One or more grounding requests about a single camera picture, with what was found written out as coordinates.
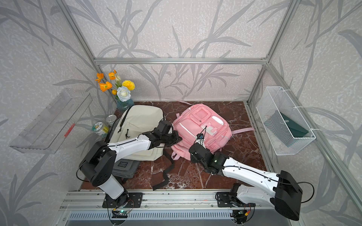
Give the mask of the beige backpack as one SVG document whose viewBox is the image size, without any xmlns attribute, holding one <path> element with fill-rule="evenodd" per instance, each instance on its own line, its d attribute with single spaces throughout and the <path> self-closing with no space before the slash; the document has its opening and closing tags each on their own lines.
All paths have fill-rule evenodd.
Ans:
<svg viewBox="0 0 362 226">
<path fill-rule="evenodd" d="M 164 119 L 162 109 L 150 105 L 134 105 L 123 113 L 113 133 L 110 143 L 116 143 L 137 137 L 139 134 L 151 131 Z M 137 152 L 127 156 L 127 160 L 140 161 L 140 165 L 131 179 L 120 179 L 120 183 L 126 184 L 130 189 L 153 190 L 166 188 L 169 182 L 168 173 L 174 169 L 174 160 L 168 152 L 164 151 L 164 145 L 146 151 Z"/>
</svg>

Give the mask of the pink backpack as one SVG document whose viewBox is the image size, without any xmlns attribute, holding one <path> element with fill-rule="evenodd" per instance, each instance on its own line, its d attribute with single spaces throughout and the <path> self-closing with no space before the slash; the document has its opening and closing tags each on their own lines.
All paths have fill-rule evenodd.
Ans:
<svg viewBox="0 0 362 226">
<path fill-rule="evenodd" d="M 254 128 L 244 128 L 232 131 L 228 122 L 204 104 L 190 105 L 182 114 L 177 114 L 173 128 L 178 131 L 182 141 L 173 145 L 171 155 L 173 160 L 181 157 L 190 160 L 189 148 L 194 144 L 197 135 L 204 134 L 204 144 L 211 153 L 223 148 L 233 135 L 253 131 Z"/>
</svg>

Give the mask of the grey backpack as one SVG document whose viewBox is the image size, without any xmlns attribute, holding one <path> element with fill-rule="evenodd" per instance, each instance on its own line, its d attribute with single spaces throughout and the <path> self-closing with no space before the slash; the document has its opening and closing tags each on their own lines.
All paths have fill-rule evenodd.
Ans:
<svg viewBox="0 0 362 226">
<path fill-rule="evenodd" d="M 105 138 L 106 143 L 110 142 L 110 139 L 113 133 L 115 132 L 119 121 L 120 119 L 117 119 L 112 125 L 111 130 L 109 131 L 108 135 Z M 140 161 L 121 159 L 114 164 L 112 175 L 124 179 L 131 179 L 134 177 L 139 165 Z"/>
</svg>

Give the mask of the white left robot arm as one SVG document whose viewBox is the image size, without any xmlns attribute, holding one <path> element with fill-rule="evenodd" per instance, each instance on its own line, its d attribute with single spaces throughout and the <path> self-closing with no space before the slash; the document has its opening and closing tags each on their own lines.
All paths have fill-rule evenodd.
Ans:
<svg viewBox="0 0 362 226">
<path fill-rule="evenodd" d="M 150 150 L 160 145 L 171 147 L 182 141 L 178 131 L 167 120 L 161 120 L 152 131 L 144 132 L 134 138 L 117 143 L 96 142 L 84 159 L 78 170 L 88 181 L 106 193 L 105 201 L 117 202 L 117 206 L 125 204 L 130 198 L 126 189 L 112 175 L 114 164 L 137 152 Z"/>
</svg>

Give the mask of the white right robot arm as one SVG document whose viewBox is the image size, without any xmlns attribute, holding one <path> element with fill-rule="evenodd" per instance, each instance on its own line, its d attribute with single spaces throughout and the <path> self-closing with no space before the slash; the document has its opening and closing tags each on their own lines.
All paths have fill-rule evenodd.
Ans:
<svg viewBox="0 0 362 226">
<path fill-rule="evenodd" d="M 280 215 L 299 220 L 303 190 L 290 173 L 283 170 L 280 173 L 259 170 L 223 153 L 212 154 L 199 143 L 193 144 L 189 153 L 191 162 L 202 164 L 207 173 L 248 184 L 232 189 L 238 201 L 271 206 Z"/>
</svg>

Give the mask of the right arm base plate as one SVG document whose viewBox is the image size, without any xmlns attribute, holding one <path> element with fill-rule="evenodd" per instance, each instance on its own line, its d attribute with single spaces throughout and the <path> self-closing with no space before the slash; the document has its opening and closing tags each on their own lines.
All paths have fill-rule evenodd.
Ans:
<svg viewBox="0 0 362 226">
<path fill-rule="evenodd" d="M 255 203 L 243 203 L 235 195 L 230 195 L 228 192 L 217 192 L 215 195 L 218 207 L 242 207 L 253 208 Z"/>
</svg>

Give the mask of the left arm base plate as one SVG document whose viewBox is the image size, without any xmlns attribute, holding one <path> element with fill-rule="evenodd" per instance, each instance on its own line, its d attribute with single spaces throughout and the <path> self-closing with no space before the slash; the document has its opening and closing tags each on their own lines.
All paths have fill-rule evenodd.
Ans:
<svg viewBox="0 0 362 226">
<path fill-rule="evenodd" d="M 102 208 L 140 208 L 143 193 L 123 192 L 117 199 L 112 199 L 106 194 Z"/>
</svg>

